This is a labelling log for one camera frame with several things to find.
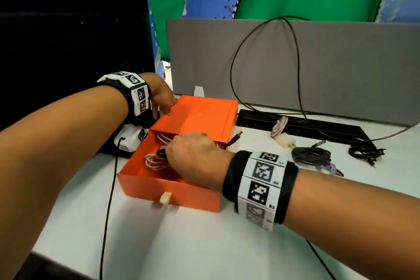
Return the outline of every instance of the orange box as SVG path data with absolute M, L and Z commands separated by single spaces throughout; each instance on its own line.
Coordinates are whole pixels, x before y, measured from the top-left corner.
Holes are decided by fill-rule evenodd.
M 149 135 L 119 172 L 124 193 L 159 202 L 164 192 L 170 192 L 170 204 L 219 212 L 219 192 L 188 182 L 171 168 L 152 170 L 146 166 L 144 157 L 155 154 L 163 145 L 156 132 L 171 135 L 203 132 L 223 146 L 233 136 L 237 114 L 236 101 L 181 96 L 172 107 L 172 115 L 164 115 L 149 129 Z

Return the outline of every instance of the right hand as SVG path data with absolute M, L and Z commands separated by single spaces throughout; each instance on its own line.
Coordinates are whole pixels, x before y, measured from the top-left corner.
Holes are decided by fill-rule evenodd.
M 177 135 L 166 146 L 172 168 L 183 178 L 216 191 L 223 182 L 234 153 L 220 149 L 204 133 Z

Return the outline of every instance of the gray panel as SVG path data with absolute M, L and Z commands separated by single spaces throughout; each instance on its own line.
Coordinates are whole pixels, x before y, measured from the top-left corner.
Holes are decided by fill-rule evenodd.
M 173 89 L 235 99 L 229 69 L 243 38 L 262 21 L 171 19 L 167 22 Z M 306 111 L 409 124 L 420 117 L 420 25 L 293 21 Z M 284 22 L 260 28 L 235 60 L 243 102 L 299 109 L 297 57 Z

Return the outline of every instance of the white table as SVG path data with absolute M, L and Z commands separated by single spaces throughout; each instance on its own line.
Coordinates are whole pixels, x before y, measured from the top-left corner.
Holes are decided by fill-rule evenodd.
M 279 111 L 265 108 L 265 111 Z M 370 138 L 394 133 L 391 125 L 324 116 L 314 119 L 359 125 Z M 263 150 L 287 155 L 269 132 L 248 128 L 232 151 Z M 316 140 L 297 137 L 298 146 Z M 327 142 L 332 160 L 345 177 L 420 197 L 417 169 L 420 128 L 375 142 L 386 148 L 377 169 L 350 157 L 348 146 Z M 34 251 L 98 278 L 102 237 L 112 184 L 114 157 L 90 160 L 60 194 Z M 119 159 L 118 170 L 127 162 Z M 364 279 L 318 250 L 337 279 Z M 233 212 L 222 200 L 218 214 L 178 206 L 160 206 L 127 197 L 118 181 L 108 223 L 106 280 L 271 280 L 330 279 L 304 239 L 284 226 L 266 232 Z

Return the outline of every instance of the hand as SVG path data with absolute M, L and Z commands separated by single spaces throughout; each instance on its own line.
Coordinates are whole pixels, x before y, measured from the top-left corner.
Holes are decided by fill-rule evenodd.
M 140 76 L 147 82 L 150 86 L 150 91 L 152 92 L 151 102 L 153 118 L 158 119 L 158 107 L 160 115 L 171 115 L 172 104 L 175 104 L 178 100 L 173 97 L 172 90 L 165 80 L 156 73 L 151 72 L 142 73 Z
M 199 132 L 177 135 L 166 146 L 169 164 L 179 175 L 215 191 L 222 191 L 234 155 Z

